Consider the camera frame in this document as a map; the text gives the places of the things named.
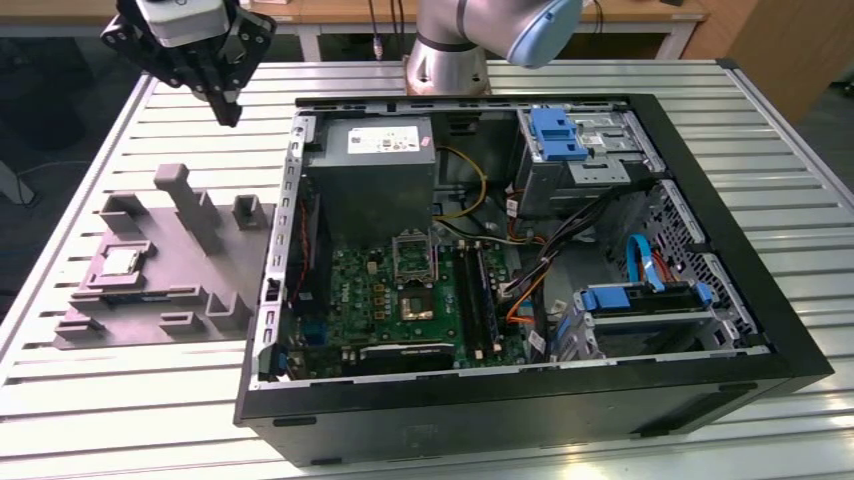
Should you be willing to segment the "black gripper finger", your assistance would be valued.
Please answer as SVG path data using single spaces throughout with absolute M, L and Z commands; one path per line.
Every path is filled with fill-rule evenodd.
M 248 84 L 269 49 L 277 23 L 268 15 L 236 10 L 233 27 L 233 37 L 238 41 L 240 53 L 226 61 L 222 92 L 225 113 L 221 115 L 221 124 L 229 127 L 236 126 L 241 114 L 241 107 L 237 104 L 238 91 Z
M 126 60 L 159 80 L 165 67 L 161 52 L 161 48 L 163 46 L 159 45 L 153 35 L 141 28 L 141 25 L 142 22 L 138 19 L 130 20 L 123 15 L 118 14 L 113 17 L 99 38 L 102 43 L 114 52 L 117 52 Z M 214 118 L 218 124 L 222 125 L 221 115 L 225 113 L 224 96 L 202 98 L 201 95 L 194 93 L 191 90 L 190 93 L 208 103 L 213 111 Z

